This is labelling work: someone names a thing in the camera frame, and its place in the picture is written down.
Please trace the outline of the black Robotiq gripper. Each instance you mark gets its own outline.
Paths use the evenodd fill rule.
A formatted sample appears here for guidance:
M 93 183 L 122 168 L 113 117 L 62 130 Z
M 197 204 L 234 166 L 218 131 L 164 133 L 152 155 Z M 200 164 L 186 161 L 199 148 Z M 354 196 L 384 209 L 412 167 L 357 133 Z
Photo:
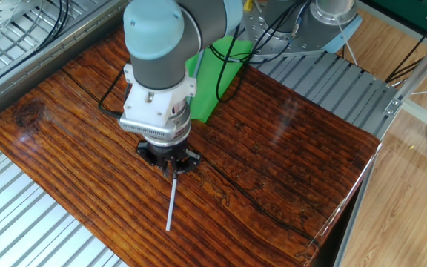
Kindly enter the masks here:
M 169 175 L 169 162 L 174 161 L 173 169 L 176 174 L 184 174 L 197 168 L 201 161 L 200 154 L 188 149 L 186 140 L 165 147 L 140 142 L 136 152 L 146 163 L 160 168 L 164 177 Z

